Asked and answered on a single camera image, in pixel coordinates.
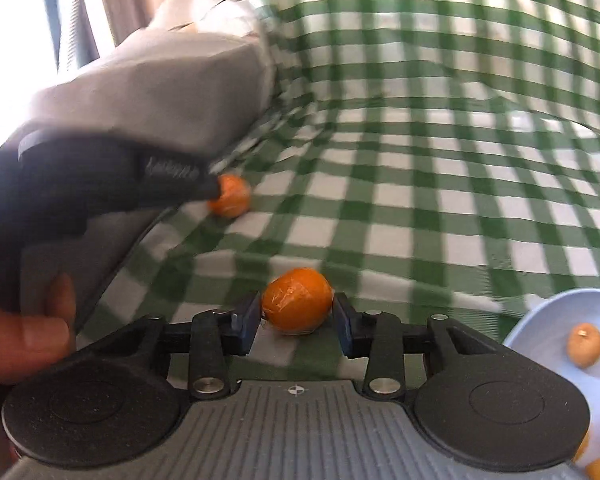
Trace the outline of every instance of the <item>fingernail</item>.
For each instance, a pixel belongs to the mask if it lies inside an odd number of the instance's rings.
[[[69,342],[69,327],[59,317],[32,316],[22,320],[24,345],[32,352],[53,351]]]

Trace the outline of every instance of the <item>metal screw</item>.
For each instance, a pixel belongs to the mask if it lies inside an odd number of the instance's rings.
[[[400,383],[391,377],[378,377],[369,383],[369,387],[376,394],[394,394],[400,389]]]
[[[224,381],[217,377],[200,377],[193,383],[193,389],[199,394],[216,394],[224,388]]]

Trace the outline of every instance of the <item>black round pad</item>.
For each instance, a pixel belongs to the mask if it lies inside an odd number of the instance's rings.
[[[179,412],[174,389],[164,379],[89,360],[15,387],[2,420],[22,454],[88,468],[145,452],[170,432]]]
[[[458,460],[502,472],[570,460],[589,425],[573,384],[515,355],[459,358],[420,388],[414,413]]]

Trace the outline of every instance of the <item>crosshair marking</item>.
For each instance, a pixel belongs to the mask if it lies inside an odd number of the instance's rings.
[[[295,386],[289,388],[287,391],[294,397],[297,397],[298,395],[304,394],[306,390],[302,386],[300,386],[300,384],[296,384]]]

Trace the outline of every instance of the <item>gray cloth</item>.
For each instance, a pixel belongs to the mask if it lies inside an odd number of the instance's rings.
[[[29,246],[22,255],[20,310],[39,314],[46,288],[59,272],[74,281],[79,330],[138,237],[158,210],[112,213],[89,220],[81,238]]]
[[[5,146],[50,128],[215,157],[267,107],[269,79],[257,40],[138,30],[74,79],[36,94]]]

